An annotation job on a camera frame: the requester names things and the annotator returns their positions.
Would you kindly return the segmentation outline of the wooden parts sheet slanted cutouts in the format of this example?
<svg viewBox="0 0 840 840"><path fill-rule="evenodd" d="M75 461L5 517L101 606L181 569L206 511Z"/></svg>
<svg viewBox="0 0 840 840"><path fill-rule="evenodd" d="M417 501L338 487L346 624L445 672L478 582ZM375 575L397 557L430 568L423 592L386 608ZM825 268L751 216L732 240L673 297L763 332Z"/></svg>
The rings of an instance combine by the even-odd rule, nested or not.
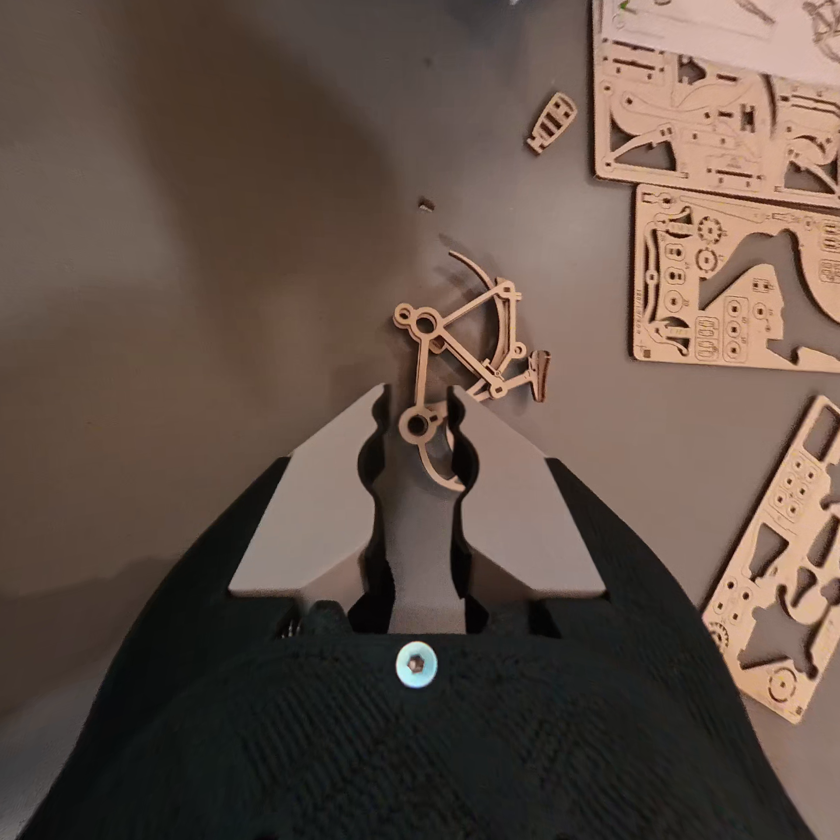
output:
<svg viewBox="0 0 840 840"><path fill-rule="evenodd" d="M710 594L702 619L735 686L799 723L838 648L838 406L818 395ZM749 654L778 610L801 654Z"/></svg>

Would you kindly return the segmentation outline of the white drawing paper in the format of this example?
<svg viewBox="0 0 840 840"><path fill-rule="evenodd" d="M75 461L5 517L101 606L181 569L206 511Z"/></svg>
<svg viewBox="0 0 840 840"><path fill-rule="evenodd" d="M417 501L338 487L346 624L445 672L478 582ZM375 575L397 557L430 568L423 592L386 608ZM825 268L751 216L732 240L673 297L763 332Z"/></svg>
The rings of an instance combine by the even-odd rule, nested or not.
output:
<svg viewBox="0 0 840 840"><path fill-rule="evenodd" d="M799 81L838 83L839 2L594 2L615 40Z"/></svg>

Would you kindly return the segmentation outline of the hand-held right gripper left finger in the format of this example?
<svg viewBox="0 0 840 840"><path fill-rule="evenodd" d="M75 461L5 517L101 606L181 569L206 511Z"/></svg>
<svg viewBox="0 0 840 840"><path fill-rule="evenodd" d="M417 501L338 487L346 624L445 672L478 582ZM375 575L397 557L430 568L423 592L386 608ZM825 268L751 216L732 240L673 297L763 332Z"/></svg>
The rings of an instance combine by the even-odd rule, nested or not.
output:
<svg viewBox="0 0 840 840"><path fill-rule="evenodd" d="M356 632L388 631L396 592L374 485L390 419L391 387L375 385L290 453L231 596L285 597L301 612L336 602Z"/></svg>

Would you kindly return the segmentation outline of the wooden parts sheet curved pieces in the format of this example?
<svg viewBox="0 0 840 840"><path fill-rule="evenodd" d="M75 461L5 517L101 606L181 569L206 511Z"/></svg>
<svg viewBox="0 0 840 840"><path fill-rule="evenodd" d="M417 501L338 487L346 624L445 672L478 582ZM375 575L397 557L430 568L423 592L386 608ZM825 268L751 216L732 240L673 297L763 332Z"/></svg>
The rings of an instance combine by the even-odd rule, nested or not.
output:
<svg viewBox="0 0 840 840"><path fill-rule="evenodd" d="M838 89L593 38L595 174L838 209Z"/></svg>

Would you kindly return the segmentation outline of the wooden model frame assembly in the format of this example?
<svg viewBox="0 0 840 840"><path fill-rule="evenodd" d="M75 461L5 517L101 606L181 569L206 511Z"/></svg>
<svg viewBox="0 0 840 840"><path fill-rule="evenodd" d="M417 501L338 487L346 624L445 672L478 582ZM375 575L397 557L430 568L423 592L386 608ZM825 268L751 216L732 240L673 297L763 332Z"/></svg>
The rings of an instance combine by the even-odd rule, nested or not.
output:
<svg viewBox="0 0 840 840"><path fill-rule="evenodd" d="M402 440L415 447L427 476L447 490L462 491L456 476L444 476L434 465L428 446L442 434L450 449L454 433L449 428L446 400L427 399L428 368L433 357L447 354L475 381L467 395L477 403L495 402L527 386L536 403L544 403L552 361L548 350L529 350L518 338L518 305L522 294L516 284L501 277L490 277L474 260L453 249L449 257L467 268L483 285L484 291L460 308L443 314L433 307L418 307L402 302L393 312L394 325L405 331L416 344L416 367L413 404L399 417L397 429ZM452 325L491 302L497 315L497 342L489 358L480 360L452 333Z"/></svg>

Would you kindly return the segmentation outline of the wooden parts sheet large cutout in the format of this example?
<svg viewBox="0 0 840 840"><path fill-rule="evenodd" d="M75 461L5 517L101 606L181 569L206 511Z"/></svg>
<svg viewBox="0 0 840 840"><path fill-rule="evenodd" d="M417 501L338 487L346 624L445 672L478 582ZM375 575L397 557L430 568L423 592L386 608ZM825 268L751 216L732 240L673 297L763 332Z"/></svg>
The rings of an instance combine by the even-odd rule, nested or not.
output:
<svg viewBox="0 0 840 840"><path fill-rule="evenodd" d="M785 301L769 257L713 290L750 237L792 240L796 273L818 313L838 323L838 216L690 192L635 188L632 355L728 369L838 373L838 352L806 346L786 359Z"/></svg>

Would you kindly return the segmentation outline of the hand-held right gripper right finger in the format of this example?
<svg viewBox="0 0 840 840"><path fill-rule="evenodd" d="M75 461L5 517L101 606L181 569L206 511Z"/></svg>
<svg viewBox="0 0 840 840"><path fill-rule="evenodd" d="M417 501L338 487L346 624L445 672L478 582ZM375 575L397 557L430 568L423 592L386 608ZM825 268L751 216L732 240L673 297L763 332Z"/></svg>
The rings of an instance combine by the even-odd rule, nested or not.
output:
<svg viewBox="0 0 840 840"><path fill-rule="evenodd" d="M450 570L465 631L493 620L529 629L534 605L607 592L543 451L461 386L447 393L452 466L463 488Z"/></svg>

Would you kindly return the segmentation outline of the small slotted wooden part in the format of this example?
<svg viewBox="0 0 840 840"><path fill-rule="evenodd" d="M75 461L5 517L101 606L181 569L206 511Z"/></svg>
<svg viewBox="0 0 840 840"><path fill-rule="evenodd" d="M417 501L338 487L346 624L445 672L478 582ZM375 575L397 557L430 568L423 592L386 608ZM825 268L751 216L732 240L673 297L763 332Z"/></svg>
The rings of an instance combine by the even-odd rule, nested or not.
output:
<svg viewBox="0 0 840 840"><path fill-rule="evenodd" d="M566 93L556 91L542 107L525 144L531 152L541 155L568 130L577 114L574 100Z"/></svg>

